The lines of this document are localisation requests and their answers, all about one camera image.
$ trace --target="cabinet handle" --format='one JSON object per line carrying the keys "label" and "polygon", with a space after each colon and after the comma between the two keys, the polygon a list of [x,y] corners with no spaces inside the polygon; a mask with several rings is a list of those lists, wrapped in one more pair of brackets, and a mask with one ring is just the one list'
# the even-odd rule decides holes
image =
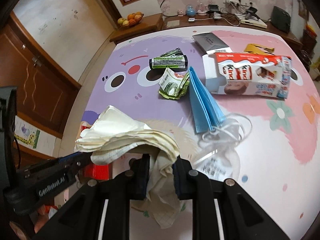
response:
{"label": "cabinet handle", "polygon": [[32,61],[34,62],[34,64],[33,64],[34,67],[35,67],[36,65],[38,65],[39,67],[42,66],[42,63],[41,63],[41,61],[40,61],[38,58],[33,57],[33,58],[32,58]]}

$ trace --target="orange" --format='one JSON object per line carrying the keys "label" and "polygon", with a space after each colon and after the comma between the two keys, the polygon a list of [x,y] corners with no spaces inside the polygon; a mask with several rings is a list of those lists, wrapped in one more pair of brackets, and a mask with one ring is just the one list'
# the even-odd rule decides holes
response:
{"label": "orange", "polygon": [[130,21],[131,19],[134,19],[134,17],[135,17],[135,14],[134,14],[134,13],[129,14],[129,15],[128,15],[128,21]]}

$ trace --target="cartoon eye print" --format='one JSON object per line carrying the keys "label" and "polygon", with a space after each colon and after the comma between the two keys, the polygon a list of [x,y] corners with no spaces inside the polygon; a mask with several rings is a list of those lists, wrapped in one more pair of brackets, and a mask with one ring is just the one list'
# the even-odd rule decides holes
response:
{"label": "cartoon eye print", "polygon": [[303,86],[303,80],[302,80],[301,75],[300,75],[299,72],[298,72],[295,68],[293,68],[293,67],[291,67],[291,80],[292,80],[293,82],[295,82],[297,85]]}
{"label": "cartoon eye print", "polygon": [[155,71],[151,70],[148,66],[140,71],[137,76],[137,82],[142,87],[151,87],[158,84],[161,77],[161,73],[155,73]]}
{"label": "cartoon eye print", "polygon": [[116,91],[125,81],[125,73],[117,72],[114,73],[111,77],[107,78],[107,81],[104,85],[105,92],[113,92]]}

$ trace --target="white napkin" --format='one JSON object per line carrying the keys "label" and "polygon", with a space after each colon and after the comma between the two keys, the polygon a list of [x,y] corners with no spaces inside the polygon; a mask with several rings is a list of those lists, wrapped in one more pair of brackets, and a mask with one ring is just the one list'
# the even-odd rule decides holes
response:
{"label": "white napkin", "polygon": [[154,217],[161,228],[170,227],[180,212],[180,201],[175,194],[172,164],[177,160],[179,148],[175,140],[164,132],[153,130],[108,106],[91,128],[85,129],[76,140],[76,149],[93,152],[91,160],[97,165],[113,162],[139,145],[150,145],[160,149],[150,153],[150,176],[147,198],[132,201],[134,208]]}

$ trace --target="small figurine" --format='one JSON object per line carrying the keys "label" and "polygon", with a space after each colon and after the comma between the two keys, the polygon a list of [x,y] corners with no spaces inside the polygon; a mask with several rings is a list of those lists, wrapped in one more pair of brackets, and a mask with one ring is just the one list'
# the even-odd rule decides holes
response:
{"label": "small figurine", "polygon": [[186,6],[186,14],[190,17],[193,17],[196,15],[196,10],[193,8],[192,4],[188,4]]}
{"label": "small figurine", "polygon": [[186,15],[184,10],[178,10],[177,13],[178,13],[178,16],[180,16],[180,17]]}
{"label": "small figurine", "polygon": [[198,15],[201,15],[201,16],[207,15],[208,7],[205,6],[203,3],[199,3],[197,6],[197,9],[198,9],[197,11]]}

